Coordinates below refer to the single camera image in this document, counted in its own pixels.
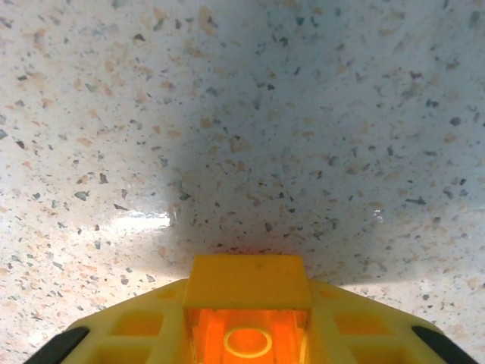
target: yellow plastic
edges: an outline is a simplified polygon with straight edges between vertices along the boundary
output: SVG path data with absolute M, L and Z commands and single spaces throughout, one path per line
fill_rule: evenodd
M 198 256 L 188 280 L 75 322 L 63 364 L 442 364 L 422 319 L 307 279 L 297 256 Z

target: speckled floor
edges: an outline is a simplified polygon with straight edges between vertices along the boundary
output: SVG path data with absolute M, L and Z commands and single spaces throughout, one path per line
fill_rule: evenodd
M 222 252 L 485 360 L 485 1 L 171 3 L 4 0 L 0 362 Z

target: yellow plastic part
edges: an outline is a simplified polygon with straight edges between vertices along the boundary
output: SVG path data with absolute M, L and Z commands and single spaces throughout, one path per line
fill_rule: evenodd
M 412 315 L 305 277 L 295 256 L 198 256 L 188 280 L 71 325 L 62 364 L 443 364 Z

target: black rubber edge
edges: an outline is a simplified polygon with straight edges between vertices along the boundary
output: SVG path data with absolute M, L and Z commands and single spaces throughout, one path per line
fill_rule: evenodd
M 88 333 L 88 328 L 80 327 L 55 335 L 24 364 L 61 364 Z
M 413 326 L 411 329 L 446 364 L 478 364 L 478 362 L 445 335 L 419 325 Z

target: floor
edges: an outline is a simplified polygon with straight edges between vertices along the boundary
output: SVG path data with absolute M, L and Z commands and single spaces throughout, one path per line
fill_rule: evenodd
M 484 0 L 4 0 L 0 24 L 0 362 L 199 253 L 300 254 L 485 360 Z

